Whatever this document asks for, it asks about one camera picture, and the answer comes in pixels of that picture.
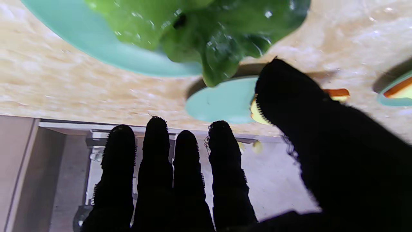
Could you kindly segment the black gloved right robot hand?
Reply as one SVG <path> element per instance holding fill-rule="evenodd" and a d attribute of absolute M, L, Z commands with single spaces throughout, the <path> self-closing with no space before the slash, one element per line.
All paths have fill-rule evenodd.
<path fill-rule="evenodd" d="M 292 210 L 258 222 L 225 121 L 209 127 L 213 212 L 205 201 L 195 136 L 180 132 L 169 162 L 166 121 L 152 117 L 143 141 L 138 198 L 132 198 L 136 139 L 128 125 L 109 133 L 103 173 L 82 232 L 410 232 L 411 145 L 356 108 L 334 101 L 281 59 L 256 83 L 257 105 L 297 153 L 301 178 L 321 212 Z"/>

